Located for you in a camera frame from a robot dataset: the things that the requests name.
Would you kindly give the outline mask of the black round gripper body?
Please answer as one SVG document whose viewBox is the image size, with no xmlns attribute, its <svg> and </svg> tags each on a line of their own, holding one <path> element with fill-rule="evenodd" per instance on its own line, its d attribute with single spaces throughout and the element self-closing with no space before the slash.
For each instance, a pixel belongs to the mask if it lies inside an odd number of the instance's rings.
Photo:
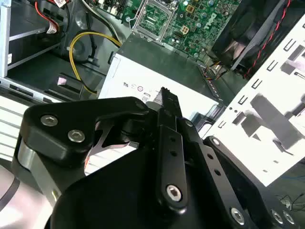
<svg viewBox="0 0 305 229">
<path fill-rule="evenodd" d="M 228 229 L 212 187 L 185 163 L 188 205 L 182 215 L 156 199 L 156 156 L 136 150 L 71 185 L 51 216 L 52 229 Z"/>
</svg>

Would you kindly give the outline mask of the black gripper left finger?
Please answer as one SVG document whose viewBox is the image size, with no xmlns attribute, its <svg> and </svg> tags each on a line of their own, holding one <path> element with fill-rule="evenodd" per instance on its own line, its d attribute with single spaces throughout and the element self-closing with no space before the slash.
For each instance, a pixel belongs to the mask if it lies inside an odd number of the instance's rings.
<svg viewBox="0 0 305 229">
<path fill-rule="evenodd" d="M 154 110 L 135 97 L 35 105 L 22 119 L 13 173 L 52 205 L 79 180 L 136 150 L 156 156 L 155 194 L 167 212 L 167 94 Z"/>
</svg>

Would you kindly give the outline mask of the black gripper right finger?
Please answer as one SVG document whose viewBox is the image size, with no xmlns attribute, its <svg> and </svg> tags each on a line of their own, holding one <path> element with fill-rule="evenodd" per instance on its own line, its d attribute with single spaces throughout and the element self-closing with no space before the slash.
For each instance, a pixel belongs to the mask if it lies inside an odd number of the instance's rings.
<svg viewBox="0 0 305 229">
<path fill-rule="evenodd" d="M 167 206 L 189 209 L 213 229 L 297 229 L 299 225 L 217 138 L 201 139 L 167 94 Z"/>
</svg>

